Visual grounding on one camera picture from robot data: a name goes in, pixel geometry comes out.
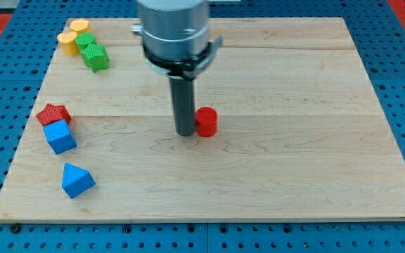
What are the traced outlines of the black pusher rod tool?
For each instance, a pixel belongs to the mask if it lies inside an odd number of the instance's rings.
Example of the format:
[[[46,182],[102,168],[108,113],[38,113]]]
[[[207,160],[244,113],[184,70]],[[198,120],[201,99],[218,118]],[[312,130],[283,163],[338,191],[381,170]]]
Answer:
[[[193,82],[184,79],[170,79],[169,85],[176,132],[180,136],[191,136],[195,132]]]

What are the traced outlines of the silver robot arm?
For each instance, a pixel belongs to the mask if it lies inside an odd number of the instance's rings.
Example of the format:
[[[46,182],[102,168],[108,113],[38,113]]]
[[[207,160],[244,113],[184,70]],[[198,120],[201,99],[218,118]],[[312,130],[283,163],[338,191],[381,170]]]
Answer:
[[[150,68],[169,79],[175,130],[191,136],[196,130],[194,81],[214,60],[223,39],[210,40],[206,0],[136,0],[141,37]]]

